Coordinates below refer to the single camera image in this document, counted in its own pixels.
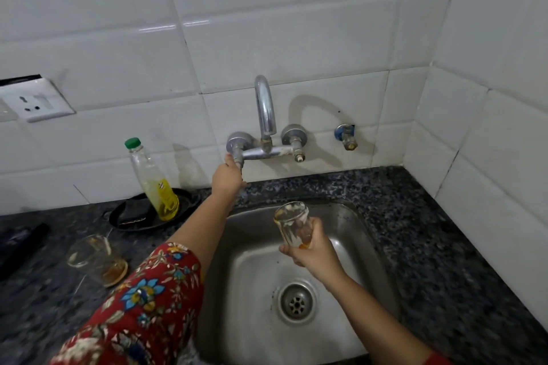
glass tumbler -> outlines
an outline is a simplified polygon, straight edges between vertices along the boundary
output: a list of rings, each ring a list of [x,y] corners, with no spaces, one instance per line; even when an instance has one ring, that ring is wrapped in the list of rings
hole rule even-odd
[[[288,245],[309,247],[312,241],[312,224],[309,220],[309,209],[303,202],[289,202],[280,206],[274,212],[274,222]]]
[[[107,237],[98,234],[72,244],[66,261],[105,287],[118,283],[128,271],[127,262],[112,249]]]

floral print fabric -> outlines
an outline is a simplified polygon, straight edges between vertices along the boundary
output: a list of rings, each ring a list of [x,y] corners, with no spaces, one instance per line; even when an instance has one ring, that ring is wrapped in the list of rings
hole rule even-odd
[[[50,365],[174,363],[202,305],[200,263],[181,244],[164,243],[65,342]]]

drain strainer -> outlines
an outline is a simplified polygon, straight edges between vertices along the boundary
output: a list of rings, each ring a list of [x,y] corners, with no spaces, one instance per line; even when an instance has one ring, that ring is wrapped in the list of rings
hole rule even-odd
[[[279,300],[282,313],[294,321],[305,320],[314,306],[312,293],[300,283],[285,287]]]

granite countertop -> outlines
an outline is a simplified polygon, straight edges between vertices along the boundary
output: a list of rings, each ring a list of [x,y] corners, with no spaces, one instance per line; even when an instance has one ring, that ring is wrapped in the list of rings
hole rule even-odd
[[[454,363],[548,362],[544,329],[404,168],[254,182],[237,207],[306,198],[344,199],[357,208],[396,280],[402,323]],[[110,234],[134,268],[176,229],[111,230],[104,214],[116,205],[0,217],[0,229],[51,227],[38,250],[0,283],[0,363],[43,364],[106,297],[106,289],[65,265],[75,240]]]

stainless steel sink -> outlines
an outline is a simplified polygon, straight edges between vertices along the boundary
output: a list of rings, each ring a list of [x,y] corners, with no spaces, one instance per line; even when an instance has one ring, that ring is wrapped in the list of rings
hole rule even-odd
[[[345,271],[394,316],[394,283],[364,221],[342,203],[310,203]],[[315,365],[366,353],[331,293],[281,254],[277,207],[237,213],[205,281],[196,344],[203,359],[235,365]]]

